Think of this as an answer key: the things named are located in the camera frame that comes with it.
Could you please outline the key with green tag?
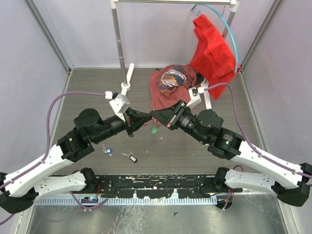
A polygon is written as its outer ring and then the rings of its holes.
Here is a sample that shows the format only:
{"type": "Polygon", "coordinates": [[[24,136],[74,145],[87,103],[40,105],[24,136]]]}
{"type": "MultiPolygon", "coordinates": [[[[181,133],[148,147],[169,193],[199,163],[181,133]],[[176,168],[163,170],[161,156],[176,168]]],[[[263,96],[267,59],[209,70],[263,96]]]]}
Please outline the key with green tag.
{"type": "Polygon", "coordinates": [[[157,127],[152,127],[151,132],[152,132],[152,134],[156,135],[158,133],[158,128],[157,127]]]}

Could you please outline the key with black tag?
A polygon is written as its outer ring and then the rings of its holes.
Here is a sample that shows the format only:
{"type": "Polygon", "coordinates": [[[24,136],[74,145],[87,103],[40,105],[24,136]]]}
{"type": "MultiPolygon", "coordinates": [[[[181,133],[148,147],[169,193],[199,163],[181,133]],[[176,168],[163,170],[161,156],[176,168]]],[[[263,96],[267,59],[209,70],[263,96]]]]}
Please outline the key with black tag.
{"type": "Polygon", "coordinates": [[[134,156],[134,154],[129,150],[128,153],[122,153],[123,156],[129,158],[133,163],[137,163],[138,159],[134,156]]]}

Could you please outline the large metal keyring with clips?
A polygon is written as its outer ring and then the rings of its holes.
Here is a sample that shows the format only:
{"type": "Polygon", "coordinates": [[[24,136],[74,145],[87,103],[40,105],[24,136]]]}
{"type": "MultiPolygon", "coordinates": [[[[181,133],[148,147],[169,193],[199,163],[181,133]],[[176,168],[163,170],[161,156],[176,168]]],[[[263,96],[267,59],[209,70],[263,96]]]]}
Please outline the large metal keyring with clips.
{"type": "Polygon", "coordinates": [[[152,122],[153,122],[153,127],[155,128],[159,128],[161,126],[161,123],[154,117],[152,117],[152,122]]]}

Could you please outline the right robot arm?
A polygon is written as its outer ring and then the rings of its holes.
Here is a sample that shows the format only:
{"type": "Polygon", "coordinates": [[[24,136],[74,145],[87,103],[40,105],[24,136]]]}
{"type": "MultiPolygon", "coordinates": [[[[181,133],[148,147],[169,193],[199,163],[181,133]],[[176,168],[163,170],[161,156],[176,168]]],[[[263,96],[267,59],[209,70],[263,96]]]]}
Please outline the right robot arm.
{"type": "Polygon", "coordinates": [[[312,176],[310,164],[294,164],[256,147],[244,136],[224,128],[223,119],[213,110],[194,115],[187,104],[180,101],[150,114],[169,130],[181,129],[206,145],[212,155],[257,170],[257,173],[245,173],[219,168],[214,177],[214,187],[219,192],[240,188],[268,192],[295,207],[303,206],[308,200],[308,181],[312,176]]]}

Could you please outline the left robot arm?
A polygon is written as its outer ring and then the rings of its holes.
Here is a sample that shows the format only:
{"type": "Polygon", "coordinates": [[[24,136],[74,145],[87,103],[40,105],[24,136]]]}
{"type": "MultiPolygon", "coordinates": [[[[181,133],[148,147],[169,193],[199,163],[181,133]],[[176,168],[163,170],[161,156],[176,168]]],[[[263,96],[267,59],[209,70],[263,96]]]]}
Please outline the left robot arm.
{"type": "Polygon", "coordinates": [[[93,144],[123,131],[131,137],[151,119],[149,113],[131,108],[126,110],[124,120],[116,115],[102,120],[97,110],[83,110],[74,119],[74,129],[59,139],[47,156],[39,157],[14,173],[1,173],[1,208],[16,214],[31,207],[35,201],[51,195],[79,191],[93,193],[98,187],[98,179],[90,168],[83,168],[67,176],[53,177],[52,174],[91,154],[94,151],[93,144]]]}

